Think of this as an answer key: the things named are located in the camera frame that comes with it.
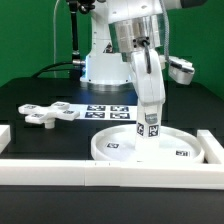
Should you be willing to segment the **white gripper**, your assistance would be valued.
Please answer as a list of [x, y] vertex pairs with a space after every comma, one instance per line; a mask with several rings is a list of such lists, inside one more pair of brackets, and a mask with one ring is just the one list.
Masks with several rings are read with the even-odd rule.
[[156, 105], [165, 103], [165, 89], [158, 53], [154, 49], [132, 52], [130, 68], [138, 100], [146, 107], [145, 121], [147, 124], [156, 124], [158, 121]]

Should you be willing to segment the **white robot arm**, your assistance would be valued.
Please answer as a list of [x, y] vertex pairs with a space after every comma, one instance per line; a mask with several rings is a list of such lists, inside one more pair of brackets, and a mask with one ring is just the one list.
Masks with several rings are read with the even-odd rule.
[[194, 74], [191, 63], [169, 56], [171, 9], [197, 7], [207, 0], [96, 0], [92, 11], [92, 47], [81, 82], [99, 89], [132, 83], [138, 96], [137, 120], [161, 122], [165, 90], [161, 65]]

